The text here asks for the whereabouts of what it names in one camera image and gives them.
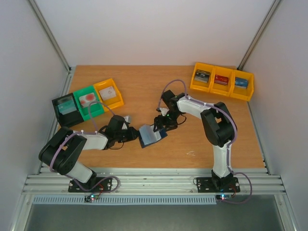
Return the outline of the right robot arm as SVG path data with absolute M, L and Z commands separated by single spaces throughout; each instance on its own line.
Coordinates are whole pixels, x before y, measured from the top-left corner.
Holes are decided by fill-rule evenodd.
M 214 165 L 211 170 L 209 186 L 215 192 L 221 192 L 234 179 L 231 169 L 231 146 L 237 138 L 237 127 L 226 105 L 205 103 L 185 93 L 175 95 L 167 90 L 162 93 L 160 102 L 164 102 L 167 111 L 158 107 L 161 115 L 154 119 L 154 132 L 174 130 L 178 127 L 178 117 L 190 114 L 200 119 L 205 136 L 213 146 Z

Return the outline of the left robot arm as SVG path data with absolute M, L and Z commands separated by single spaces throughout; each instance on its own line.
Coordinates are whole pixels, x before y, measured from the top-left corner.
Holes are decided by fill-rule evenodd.
M 71 179 L 71 191 L 94 192 L 108 179 L 99 178 L 96 172 L 78 161 L 84 150 L 109 150 L 116 143 L 126 143 L 139 138 L 137 129 L 130 126 L 128 117 L 114 115 L 108 125 L 95 132 L 74 131 L 62 127 L 39 152 L 39 160 L 49 166 L 51 172 Z

